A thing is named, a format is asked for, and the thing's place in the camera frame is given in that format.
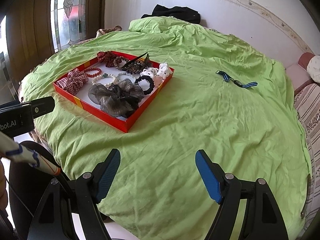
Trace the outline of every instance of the hair accessory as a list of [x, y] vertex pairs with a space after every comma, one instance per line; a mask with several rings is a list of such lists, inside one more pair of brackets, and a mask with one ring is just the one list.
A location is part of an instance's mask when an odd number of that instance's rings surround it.
[[[88, 74], [88, 73], [87, 73], [87, 72], [89, 72], [89, 71], [95, 71], [95, 70], [98, 71], [98, 72], [95, 73], [95, 74]], [[87, 69], [85, 69], [84, 72], [86, 73], [86, 75], [87, 75], [88, 77], [97, 77], [97, 76], [99, 76], [99, 75], [102, 73], [102, 70], [101, 70], [100, 68], [97, 68], [97, 67], [92, 67], [92, 68], [87, 68]]]
[[135, 78], [133, 75], [131, 75], [130, 73], [127, 73], [127, 72], [121, 72], [121, 73], [119, 73], [118, 74], [118, 78], [119, 78], [119, 76], [128, 76], [128, 77], [132, 77], [132, 78]]
[[143, 90], [130, 79], [125, 79], [119, 84], [111, 84], [106, 88], [102, 84], [94, 84], [88, 91], [92, 102], [100, 105], [100, 109], [113, 116], [128, 118], [138, 108], [143, 99]]
[[117, 69], [126, 71], [131, 74], [138, 74], [143, 71], [143, 69], [152, 67], [152, 63], [149, 60], [149, 54], [146, 52], [139, 57], [130, 60], [122, 67], [117, 66]]
[[155, 83], [155, 87], [157, 88], [164, 82], [164, 79], [156, 75], [155, 78], [153, 79], [153, 82]]
[[142, 71], [140, 76], [149, 76], [152, 80], [155, 80], [156, 75], [154, 75], [151, 71]]
[[151, 72], [153, 75], [157, 75], [159, 69], [155, 68], [155, 67], [148, 67], [148, 68], [143, 69], [143, 71]]
[[155, 87], [155, 83], [153, 82], [152, 78], [149, 76], [141, 76], [139, 78], [136, 79], [136, 81], [134, 82], [136, 85], [138, 85], [138, 83], [142, 80], [146, 80], [149, 82], [150, 87], [148, 90], [145, 90], [143, 93], [144, 95], [148, 95], [151, 94], [151, 92], [153, 91], [154, 87]]
[[113, 53], [112, 51], [100, 51], [97, 53], [98, 62], [106, 63], [106, 67], [118, 67], [122, 61], [128, 62], [126, 57], [121, 57]]
[[171, 69], [169, 68], [168, 64], [165, 63], [161, 63], [159, 65], [159, 71], [157, 73], [158, 76], [162, 77], [163, 79], [166, 79], [168, 76], [170, 76], [172, 74]]
[[118, 77], [116, 75], [109, 74], [109, 73], [103, 73], [103, 74], [101, 74], [99, 76], [94, 77], [92, 79], [91, 83], [92, 83], [92, 85], [95, 85], [97, 80], [99, 80], [101, 78], [107, 78], [107, 77], [111, 77], [113, 80], [110, 83], [104, 84], [105, 87], [109, 87], [112, 83], [116, 84], [116, 83], [119, 82], [119, 79], [118, 79]]
[[89, 81], [88, 76], [77, 68], [68, 73], [68, 76], [57, 81], [57, 86], [75, 96], [80, 88]]
[[243, 85], [239, 80], [233, 79], [232, 77], [230, 77], [230, 76], [229, 76], [226, 72], [224, 72], [224, 71], [218, 70], [218, 71], [216, 72], [216, 74], [223, 76], [223, 79], [224, 79], [225, 82], [229, 82], [230, 79], [231, 79], [231, 80], [234, 82], [234, 84], [236, 84], [238, 87], [241, 87], [241, 88], [249, 88], [249, 87], [258, 86], [258, 83], [255, 82], [255, 81], [254, 81], [254, 82], [250, 82], [250, 83], [248, 83], [248, 84], [246, 84], [246, 85]]

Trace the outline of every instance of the black hair tie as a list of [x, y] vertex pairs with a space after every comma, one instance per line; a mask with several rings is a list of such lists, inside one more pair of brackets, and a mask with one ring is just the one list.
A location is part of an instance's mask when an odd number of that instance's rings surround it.
[[141, 77], [137, 78], [134, 83], [135, 83], [136, 85], [138, 85], [138, 83], [139, 83], [140, 81], [144, 80], [144, 79], [149, 82], [150, 87], [149, 87], [148, 90], [145, 90], [145, 91], [143, 92], [143, 94], [144, 94], [144, 95], [151, 94], [151, 92], [152, 92], [153, 89], [155, 88], [155, 83], [153, 82], [153, 80], [152, 80], [151, 77], [146, 76], [146, 75], [141, 76]]

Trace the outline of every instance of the green duvet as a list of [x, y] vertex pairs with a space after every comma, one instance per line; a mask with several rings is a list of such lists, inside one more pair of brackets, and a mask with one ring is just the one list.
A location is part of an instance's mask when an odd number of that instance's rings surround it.
[[[148, 51], [151, 60], [175, 69], [127, 134], [63, 98], [52, 85], [102, 50]], [[243, 89], [224, 82], [217, 70], [258, 86]], [[54, 97], [54, 111], [35, 125], [71, 179], [92, 171], [112, 148], [120, 150], [119, 171], [99, 210], [141, 240], [206, 236], [218, 205], [197, 171], [199, 149], [239, 179], [266, 179], [290, 239], [304, 225], [300, 212], [311, 166], [291, 81], [280, 62], [235, 36], [174, 18], [135, 20], [128, 32], [53, 55], [25, 77], [22, 93], [25, 101]], [[238, 237], [244, 208], [241, 201], [231, 239]]]

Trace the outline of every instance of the striped fabric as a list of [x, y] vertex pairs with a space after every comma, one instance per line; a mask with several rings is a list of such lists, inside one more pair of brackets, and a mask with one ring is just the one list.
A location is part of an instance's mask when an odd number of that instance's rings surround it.
[[243, 85], [239, 80], [233, 79], [233, 78], [230, 77], [226, 72], [221, 71], [221, 70], [218, 70], [218, 71], [216, 72], [216, 74], [223, 76], [223, 79], [225, 80], [225, 82], [229, 82], [230, 79], [231, 79], [231, 80], [234, 82], [234, 84], [236, 84], [238, 87], [241, 87], [241, 88], [250, 88], [250, 87], [258, 86], [258, 83], [255, 82], [255, 81]]
[[67, 77], [58, 80], [57, 86], [75, 96], [79, 92], [80, 88], [82, 88], [88, 81], [89, 78], [86, 73], [80, 72], [76, 68], [70, 71]]
[[307, 230], [320, 207], [320, 87], [306, 86], [294, 98], [298, 118], [306, 131], [306, 142], [311, 158], [312, 176], [308, 187], [305, 207], [305, 226], [299, 236]]

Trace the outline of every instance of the pearl necklace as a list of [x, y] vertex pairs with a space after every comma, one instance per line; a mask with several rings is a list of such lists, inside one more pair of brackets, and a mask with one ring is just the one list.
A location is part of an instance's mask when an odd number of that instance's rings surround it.
[[109, 73], [103, 73], [103, 74], [101, 74], [101, 75], [99, 75], [99, 76], [96, 76], [96, 77], [92, 78], [91, 83], [92, 83], [92, 85], [96, 85], [96, 81], [97, 81], [97, 80], [99, 80], [99, 79], [101, 79], [101, 78], [107, 78], [107, 77], [111, 77], [113, 80], [112, 80], [112, 82], [110, 82], [110, 83], [104, 84], [104, 86], [105, 86], [106, 88], [109, 87], [112, 83], [113, 83], [113, 84], [119, 83], [119, 78], [118, 78], [118, 76], [113, 75], [113, 74], [109, 74]]

